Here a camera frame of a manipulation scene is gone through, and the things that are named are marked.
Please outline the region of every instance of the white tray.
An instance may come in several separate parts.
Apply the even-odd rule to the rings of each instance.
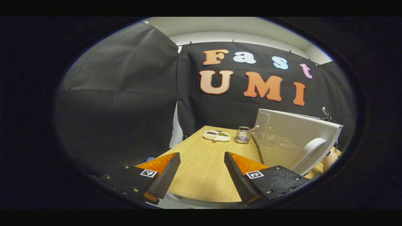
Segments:
[[[212,133],[215,133],[216,135],[207,134],[207,132],[212,132]],[[227,137],[226,137],[226,136],[220,136],[219,133],[223,133],[223,134],[226,134],[226,135],[228,135],[228,136],[227,136]],[[214,140],[214,141],[223,141],[223,142],[226,142],[226,141],[229,141],[229,140],[230,140],[230,134],[224,133],[224,132],[212,131],[212,130],[206,131],[206,132],[204,133],[203,137],[204,137],[205,139]]]

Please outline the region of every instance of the metal mesh cup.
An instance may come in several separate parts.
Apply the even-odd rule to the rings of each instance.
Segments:
[[[242,143],[242,144],[247,144],[251,138],[250,129],[251,129],[250,127],[240,126],[237,129],[236,142]]]

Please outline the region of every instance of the ceiling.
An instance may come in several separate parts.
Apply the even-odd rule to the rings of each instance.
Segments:
[[[146,19],[168,37],[204,31],[227,31],[257,35],[306,51],[312,43],[274,23],[258,17],[151,17]]]

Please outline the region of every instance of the wooden table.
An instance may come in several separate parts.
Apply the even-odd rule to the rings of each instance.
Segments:
[[[207,130],[220,130],[230,134],[230,141],[219,142],[205,139]],[[237,130],[204,126],[189,138],[165,152],[180,153],[180,166],[168,192],[175,195],[211,202],[240,202],[240,196],[224,163],[226,151],[244,156],[253,161],[261,161],[260,152],[254,139],[248,144],[236,143]],[[321,174],[322,163],[314,167],[306,178]]]

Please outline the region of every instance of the orange letter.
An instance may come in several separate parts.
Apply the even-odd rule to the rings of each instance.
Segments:
[[[221,61],[216,60],[216,58],[219,58],[219,59],[225,58],[224,53],[229,53],[229,51],[226,49],[217,49],[217,50],[204,51],[204,53],[205,53],[204,65],[210,65],[210,64],[220,64]]]
[[[257,72],[246,72],[246,76],[248,76],[248,88],[247,91],[244,92],[245,96],[248,97],[256,97],[257,93],[255,92],[255,88],[257,88],[260,97],[264,97],[264,95],[268,92],[267,98],[274,101],[280,101],[281,98],[281,82],[282,78],[272,75],[268,78],[267,82],[264,82],[263,78]]]
[[[306,87],[303,83],[300,82],[294,82],[293,83],[296,86],[296,98],[293,101],[293,103],[303,106],[304,105],[304,101],[303,101],[303,97],[304,97],[304,88]]]
[[[228,90],[230,83],[230,76],[233,75],[233,71],[220,71],[219,74],[222,75],[222,83],[220,87],[212,87],[211,81],[212,76],[215,74],[215,71],[200,71],[201,82],[200,88],[202,91],[210,94],[221,94]]]

